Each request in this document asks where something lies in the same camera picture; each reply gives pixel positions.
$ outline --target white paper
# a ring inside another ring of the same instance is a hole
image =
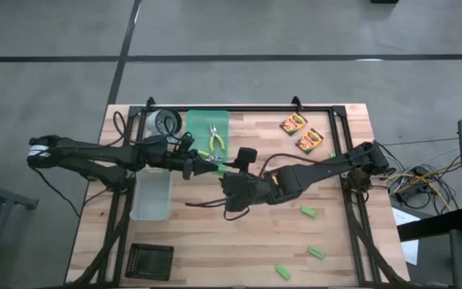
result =
[[[393,216],[395,216],[395,224],[402,225],[408,222],[419,221],[419,218],[404,213],[401,210],[393,209]],[[402,251],[404,252],[404,259],[406,262],[416,266],[418,262],[418,240],[402,242]]]

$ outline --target wooden table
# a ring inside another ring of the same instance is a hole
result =
[[[370,120],[365,104],[346,106],[354,146],[372,141]],[[107,144],[118,138],[111,122],[114,111],[124,117],[127,105],[108,107],[100,143]],[[231,112],[229,114],[229,158],[232,160],[240,147],[258,150],[257,162],[251,173],[258,173],[263,161],[273,153],[293,153],[306,156],[294,142],[303,134],[299,131],[288,136],[279,124],[288,112]],[[309,124],[324,136],[324,141],[309,155],[323,160],[334,151],[330,134],[329,116],[323,112],[304,112]],[[341,124],[338,130],[345,149]],[[294,159],[276,158],[269,163],[273,169],[297,163]],[[191,208],[185,202],[209,201],[223,197],[219,181],[212,174],[184,181],[179,172],[172,173],[174,186],[170,219],[164,222],[130,221],[127,250],[133,242],[174,246],[174,261],[169,282],[127,279],[121,286],[353,286],[357,285],[351,240],[349,236],[342,190],[338,177],[313,184],[299,199],[278,206],[252,206],[250,213],[235,222],[223,219],[222,208]],[[87,197],[103,189],[100,183],[91,183]],[[76,279],[103,245],[111,193],[104,193],[83,208],[67,281]],[[315,208],[318,216],[308,218],[300,207]],[[375,245],[395,271],[408,279],[402,247],[385,189],[370,191],[367,209]],[[323,260],[307,253],[313,245],[326,253]],[[107,279],[111,279],[116,246],[109,258]],[[367,254],[362,250],[367,276]],[[125,266],[128,261],[124,256]],[[281,263],[290,271],[285,281],[276,271]]]

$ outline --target concrete floor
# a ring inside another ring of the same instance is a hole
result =
[[[0,56],[118,55],[132,0],[0,1]],[[143,0],[130,55],[462,53],[462,1]],[[0,250],[0,287],[63,282],[77,218],[26,166],[49,133],[97,141],[116,63],[0,63],[0,186],[39,197],[17,208]],[[367,103],[385,144],[456,136],[462,60],[128,63],[118,104]],[[412,165],[457,140],[390,146]],[[431,161],[447,165],[459,153]],[[80,208],[87,183],[45,172]],[[460,171],[446,181],[458,191]],[[425,212],[432,213],[431,206]]]

